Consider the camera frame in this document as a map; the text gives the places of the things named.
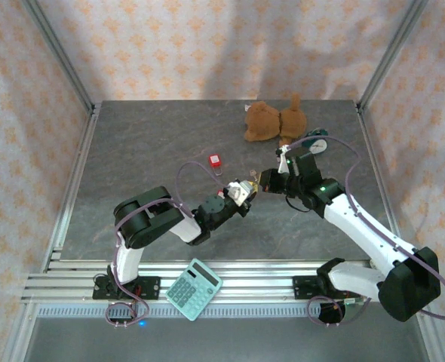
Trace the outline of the teal calculator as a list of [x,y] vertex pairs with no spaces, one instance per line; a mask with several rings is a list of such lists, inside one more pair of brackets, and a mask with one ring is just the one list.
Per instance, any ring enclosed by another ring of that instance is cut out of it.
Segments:
[[223,280],[199,259],[193,259],[166,292],[169,302],[195,321],[223,285]]

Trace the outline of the brown teddy bear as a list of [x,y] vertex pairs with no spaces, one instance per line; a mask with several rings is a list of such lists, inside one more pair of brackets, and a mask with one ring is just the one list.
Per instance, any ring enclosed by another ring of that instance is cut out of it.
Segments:
[[279,146],[290,145],[303,135],[307,118],[300,107],[300,96],[294,93],[290,105],[281,111],[264,101],[253,103],[245,116],[244,139],[248,142],[261,142],[279,138]]

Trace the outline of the aluminium side rail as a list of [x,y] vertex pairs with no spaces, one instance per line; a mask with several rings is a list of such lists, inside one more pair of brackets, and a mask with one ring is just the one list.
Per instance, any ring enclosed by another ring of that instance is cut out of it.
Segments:
[[96,103],[94,105],[94,108],[87,117],[84,127],[82,128],[81,136],[78,141],[78,148],[72,163],[71,173],[66,184],[63,199],[60,204],[60,209],[57,214],[47,249],[44,253],[44,259],[40,270],[41,273],[47,272],[51,262],[52,253],[56,249],[63,247],[101,106],[102,103]]
[[379,166],[379,162],[377,160],[376,148],[373,145],[373,140],[370,134],[369,126],[367,125],[364,118],[364,111],[362,108],[355,104],[356,113],[358,116],[358,120],[361,125],[361,130],[364,135],[365,143],[367,145],[368,153],[370,156],[370,160],[373,166],[374,173],[376,175],[376,181],[379,187],[380,195],[382,197],[382,202],[385,208],[385,213],[391,228],[391,231],[394,232],[397,236],[401,236],[401,232],[399,226],[397,224],[397,218],[394,214],[394,211],[391,207],[390,199],[388,197],[387,189],[384,184],[384,179],[382,178],[381,167]]

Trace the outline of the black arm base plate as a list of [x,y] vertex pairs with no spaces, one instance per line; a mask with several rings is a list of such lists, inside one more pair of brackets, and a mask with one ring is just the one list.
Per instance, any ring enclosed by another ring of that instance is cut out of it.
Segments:
[[[134,281],[124,284],[132,294],[144,300],[157,300],[160,292],[159,277],[139,276]],[[108,275],[98,274],[94,277],[92,299],[129,300],[131,296],[121,291]]]
[[296,300],[310,300],[322,296],[320,279],[313,275],[297,275],[292,278],[293,295]]

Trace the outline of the aluminium frame post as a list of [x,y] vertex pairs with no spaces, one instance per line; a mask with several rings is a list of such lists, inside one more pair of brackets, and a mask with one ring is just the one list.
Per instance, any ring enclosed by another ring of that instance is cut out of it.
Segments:
[[83,85],[69,55],[65,51],[62,42],[59,40],[50,20],[43,11],[38,0],[20,0],[28,14],[32,18],[34,24],[38,27],[44,42],[47,44],[55,60],[58,62],[63,73],[71,84],[77,98],[81,102],[87,114],[91,115],[95,105],[89,96],[86,87]]
[[356,108],[359,115],[365,113],[368,109],[371,100],[375,96],[377,90],[383,83],[386,75],[393,65],[397,55],[401,51],[405,42],[409,38],[414,26],[420,19],[422,12],[425,10],[429,0],[412,0],[410,6],[406,10],[402,20],[397,27],[397,30],[388,44],[375,72],[373,73],[363,95],[356,103]]

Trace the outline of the red padlock with white label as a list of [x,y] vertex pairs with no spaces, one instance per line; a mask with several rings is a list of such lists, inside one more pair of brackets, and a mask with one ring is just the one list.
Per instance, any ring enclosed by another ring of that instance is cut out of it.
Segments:
[[222,161],[218,154],[212,154],[208,156],[208,162],[216,176],[221,176],[222,171]]

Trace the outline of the teal alarm clock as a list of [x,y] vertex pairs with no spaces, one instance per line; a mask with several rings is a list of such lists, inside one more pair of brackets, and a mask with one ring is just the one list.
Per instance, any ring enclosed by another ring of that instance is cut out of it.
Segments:
[[[327,130],[323,128],[315,128],[306,134],[306,137],[316,137],[316,136],[326,136],[328,134]],[[327,149],[327,141],[323,139],[311,139],[306,140],[302,143],[308,150],[316,155],[324,152]]]

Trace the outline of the aluminium mounting rail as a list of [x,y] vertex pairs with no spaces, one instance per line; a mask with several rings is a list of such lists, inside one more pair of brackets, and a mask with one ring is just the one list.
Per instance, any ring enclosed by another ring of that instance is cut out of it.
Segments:
[[[168,287],[182,274],[187,261],[144,261],[142,276],[159,276],[158,303],[166,300]],[[294,299],[292,277],[315,275],[319,261],[236,260],[206,261],[223,280],[215,303],[283,303]],[[106,272],[104,261],[50,261],[44,273],[30,274],[21,294],[23,302],[92,302],[94,276]]]

